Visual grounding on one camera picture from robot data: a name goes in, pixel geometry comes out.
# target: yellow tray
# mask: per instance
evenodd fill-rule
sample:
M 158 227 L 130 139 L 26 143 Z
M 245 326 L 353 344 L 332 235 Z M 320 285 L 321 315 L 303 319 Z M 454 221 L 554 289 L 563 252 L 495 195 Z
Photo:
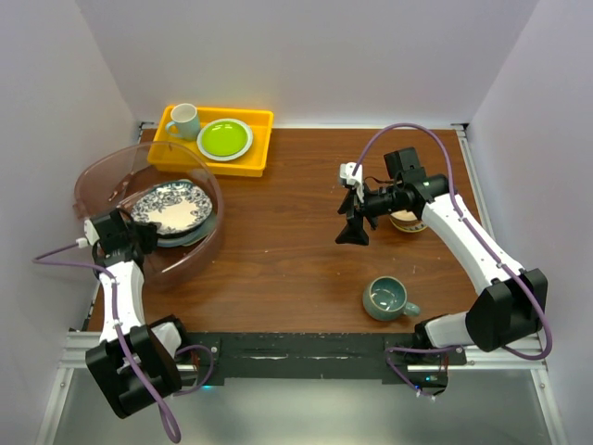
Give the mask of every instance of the yellow tray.
M 260 177 L 266 168 L 268 158 L 268 146 L 270 145 L 271 125 L 274 115 L 271 111 L 264 109 L 235 109 L 235 108 L 197 108 L 197 116 L 200 124 L 205 127 L 216 119 L 233 118 L 243 121 L 253 132 L 253 143 L 251 148 L 239 159 L 229 162 L 218 162 L 208 159 L 197 149 L 196 141 L 185 141 L 181 138 L 170 136 L 165 131 L 165 126 L 170 121 L 170 112 L 173 105 L 165 108 L 163 116 L 158 124 L 155 141 L 172 142 L 189 148 L 196 153 L 214 174 L 227 174 L 232 176 L 253 176 Z M 147 160 L 154 164 L 162 172 L 185 171 L 192 167 L 194 161 L 181 150 L 168 150 L 165 146 L 154 145 L 148 153 Z

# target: cable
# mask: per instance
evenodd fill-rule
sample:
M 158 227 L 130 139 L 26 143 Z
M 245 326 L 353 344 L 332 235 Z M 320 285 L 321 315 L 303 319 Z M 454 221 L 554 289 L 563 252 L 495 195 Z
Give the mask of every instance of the cable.
M 371 140 L 367 143 L 367 145 L 362 149 L 362 152 L 360 153 L 359 160 L 357 161 L 356 167 L 354 168 L 353 174 L 356 174 L 357 170 L 359 169 L 360 164 L 364 160 L 364 157 L 367 155 L 367 153 L 371 149 L 372 145 L 377 141 L 377 139 L 379 139 L 379 137 L 381 137 L 381 135 L 385 134 L 386 132 L 388 132 L 390 130 L 394 130 L 396 128 L 414 128 L 416 130 L 420 130 L 421 132 L 428 134 L 436 142 L 436 144 L 440 147 L 440 149 L 443 153 L 443 157 L 445 158 L 445 162 L 447 163 L 448 193 L 451 198 L 451 204 L 453 205 L 453 209 L 457 212 L 460 219 L 467 226 L 467 228 L 470 230 L 470 232 L 472 232 L 472 235 L 475 237 L 475 239 L 480 243 L 480 245 L 482 245 L 482 247 L 485 249 L 485 251 L 488 252 L 490 257 L 492 257 L 492 259 L 497 264 L 500 264 L 500 268 L 504 272 L 506 272 L 511 277 L 511 279 L 519 286 L 519 288 L 524 292 L 524 294 L 529 299 L 529 302 L 534 307 L 534 310 L 536 311 L 537 317 L 539 318 L 539 320 L 542 324 L 542 327 L 544 329 L 544 334 L 546 337 L 546 346 L 544 347 L 544 349 L 537 355 L 527 355 L 527 354 L 523 354 L 522 352 L 519 352 L 518 350 L 509 348 L 508 346 L 503 346 L 502 348 L 504 350 L 507 350 L 511 354 L 514 354 L 517 357 L 520 357 L 525 360 L 538 361 L 538 360 L 545 359 L 546 357 L 549 356 L 549 354 L 551 353 L 551 350 L 552 350 L 552 334 L 551 334 L 551 329 L 549 327 L 548 318 L 546 317 L 546 314 L 542 311 L 541 306 L 539 306 L 536 296 L 533 294 L 531 289 L 523 282 L 523 280 L 521 278 L 519 278 L 519 276 L 517 276 L 517 274 L 515 272 L 512 271 L 512 269 L 507 264 L 504 264 L 502 262 L 502 259 L 487 244 L 487 242 L 477 232 L 477 230 L 472 225 L 472 223 L 467 218 L 465 218 L 463 216 L 463 211 L 461 210 L 459 204 L 457 203 L 457 200 L 455 199 L 455 184 L 453 182 L 453 169 L 451 167 L 451 160 L 448 156 L 447 148 L 445 147 L 443 142 L 438 138 L 438 136 L 434 132 L 432 132 L 431 130 L 429 130 L 425 127 L 422 127 L 421 125 L 418 125 L 416 123 L 402 122 L 402 123 L 394 123 L 392 125 L 387 125 L 386 127 L 384 127 L 384 129 L 377 132 L 371 138 Z M 432 350 L 423 350 L 423 352 L 418 352 L 418 353 L 433 353 L 430 351 L 432 351 Z M 389 362 L 390 366 L 392 368 L 394 368 L 394 370 L 397 369 L 396 366 L 393 365 L 393 363 L 391 363 L 389 361 L 389 359 L 388 359 L 388 362 Z M 406 381 L 406 383 L 410 382 L 407 378 L 404 378 L 405 376 L 398 370 L 396 370 L 396 373 L 400 377 L 402 377 L 402 380 Z
M 365 177 L 364 178 L 364 182 L 366 183 L 367 180 L 369 180 L 369 179 L 374 180 L 377 184 L 392 184 L 393 183 L 393 180 L 385 181 L 385 180 L 382 180 L 382 179 L 377 179 L 374 176 L 367 176 L 367 177 Z
M 146 390 L 150 393 L 152 398 L 155 400 L 155 403 L 158 405 L 160 419 L 162 421 L 163 428 L 165 429 L 165 433 L 167 434 L 167 437 L 170 439 L 171 442 L 179 443 L 182 439 L 182 432 L 179 428 L 179 424 L 177 423 L 177 419 L 175 419 L 175 415 L 170 410 L 167 402 L 165 402 L 165 400 L 160 396 L 160 394 L 155 389 L 155 387 L 152 385 L 152 383 L 150 383 L 150 380 L 148 380 L 146 378 L 144 372 L 142 371 L 142 369 L 140 368 L 138 363 L 136 363 L 136 360 L 132 356 L 132 351 L 128 347 L 128 344 L 125 340 L 123 331 L 121 330 L 121 326 L 119 324 L 119 314 L 118 314 L 118 283 L 116 281 L 115 275 L 113 273 L 111 273 L 107 268 L 99 266 L 97 264 L 85 263 L 85 262 L 75 262 L 75 261 L 44 260 L 44 258 L 50 257 L 57 253 L 63 252 L 65 250 L 69 250 L 71 248 L 77 248 L 77 247 L 78 247 L 78 243 L 74 243 L 74 244 L 65 246 L 63 248 L 57 248 L 56 250 L 52 250 L 50 252 L 44 253 L 43 255 L 39 255 L 38 257 L 35 257 L 32 260 L 32 262 L 34 262 L 35 264 L 43 264 L 43 265 L 47 265 L 47 266 L 69 266 L 69 267 L 83 267 L 83 268 L 87 268 L 87 269 L 93 269 L 93 270 L 99 271 L 100 273 L 104 273 L 109 278 L 109 280 L 111 280 L 111 315 L 115 322 L 115 330 L 118 335 L 118 340 L 120 342 L 120 346 L 121 346 L 121 350 L 123 351 L 123 355 L 128 360 L 128 363 L 132 367 L 133 372 L 136 374 L 138 379 L 145 386 Z M 175 355 L 183 354 L 183 353 L 187 352 L 188 350 L 205 350 L 208 353 L 209 358 L 210 358 L 210 367 L 208 369 L 208 372 L 206 373 L 206 376 L 202 379 L 202 381 L 199 384 L 197 384 L 193 388 L 190 388 L 190 389 L 187 389 L 184 391 L 179 391 L 176 393 L 176 395 L 189 394 L 191 392 L 194 392 L 194 391 L 197 391 L 198 389 L 200 389 L 208 381 L 208 379 L 212 375 L 212 371 L 214 369 L 214 357 L 212 355 L 212 351 L 209 348 L 206 348 L 202 345 L 192 345 L 192 346 L 188 346 L 185 348 L 181 348 L 180 350 L 178 350 L 175 353 Z
M 204 375 L 204 378 L 202 379 L 202 381 L 200 383 L 196 384 L 195 386 L 193 386 L 189 389 L 184 389 L 182 391 L 178 391 L 175 394 L 173 394 L 174 396 L 184 396 L 186 394 L 191 394 L 192 392 L 198 391 L 200 388 L 202 388 L 204 386 L 204 384 L 206 382 L 208 382 L 208 379 L 210 378 L 210 376 L 212 375 L 212 372 L 214 371 L 214 356 L 212 355 L 212 351 L 210 350 L 210 348 L 207 348 L 202 345 L 190 345 L 190 346 L 186 346 L 185 348 L 181 348 L 180 350 L 175 352 L 175 355 L 185 354 L 186 352 L 188 352 L 190 350 L 204 350 L 210 357 L 210 367 L 208 368 L 208 372 L 206 373 L 206 375 Z

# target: cup handle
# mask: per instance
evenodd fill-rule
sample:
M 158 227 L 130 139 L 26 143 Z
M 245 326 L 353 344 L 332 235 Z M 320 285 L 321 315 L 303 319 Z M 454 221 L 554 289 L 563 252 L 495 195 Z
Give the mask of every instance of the cup handle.
M 175 121 L 171 121 L 167 124 L 167 126 L 165 127 L 165 131 L 169 134 L 169 136 L 173 136 L 173 137 L 182 137 L 179 133 L 172 133 L 170 130 L 170 127 L 172 127 L 173 125 L 175 125 Z
M 404 308 L 404 313 L 409 317 L 417 317 L 420 315 L 420 306 L 414 303 L 407 302 Z

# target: wooden table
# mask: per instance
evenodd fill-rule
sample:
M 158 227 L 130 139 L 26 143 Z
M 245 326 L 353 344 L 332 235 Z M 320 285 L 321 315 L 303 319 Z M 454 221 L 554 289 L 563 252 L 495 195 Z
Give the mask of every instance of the wooden table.
M 443 313 L 470 309 L 472 284 L 430 230 L 404 234 L 387 217 L 368 247 L 334 240 L 345 225 L 336 213 L 345 189 L 340 163 L 354 161 L 375 130 L 277 129 L 262 178 L 220 177 L 226 204 L 225 239 L 216 260 L 171 292 L 145 289 L 151 323 L 174 313 L 190 331 L 410 332 Z M 477 218 L 472 188 L 454 131 L 436 132 L 451 156 L 456 186 Z M 150 140 L 154 132 L 145 132 Z M 386 134 L 364 161 L 364 174 L 387 179 L 383 154 L 415 146 L 428 174 L 446 173 L 435 143 L 413 130 Z M 393 275 L 422 315 L 374 321 L 361 295 L 372 279 Z M 97 299 L 89 330 L 100 330 Z

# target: white bracket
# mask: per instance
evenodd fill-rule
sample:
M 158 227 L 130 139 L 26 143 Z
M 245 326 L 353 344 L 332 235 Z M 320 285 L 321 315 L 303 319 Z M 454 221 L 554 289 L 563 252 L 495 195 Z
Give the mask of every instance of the white bracket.
M 99 240 L 99 234 L 96 232 L 93 223 L 88 218 L 84 220 L 84 224 L 82 226 L 84 230 L 84 236 L 89 241 L 89 246 L 94 246 L 95 243 Z
M 465 327 L 467 312 L 443 315 L 426 324 L 426 335 L 435 348 L 447 346 L 468 346 L 473 340 Z
M 142 285 L 145 278 L 142 271 L 134 261 L 118 262 L 107 267 L 107 270 L 115 275 L 118 286 L 118 323 L 121 326 L 123 335 L 130 332 L 134 326 L 145 324 L 144 309 L 142 307 Z M 112 315 L 112 293 L 111 279 L 101 273 L 99 275 L 103 286 L 105 298 L 105 318 L 103 321 L 103 332 L 99 341 L 115 340 L 118 336 L 115 332 L 115 321 Z
M 338 173 L 338 182 L 343 187 L 349 185 L 356 190 L 356 194 L 359 197 L 359 202 L 364 202 L 364 188 L 362 185 L 362 166 L 359 166 L 356 174 L 354 169 L 356 162 L 349 162 L 348 164 L 340 165 L 340 172 Z

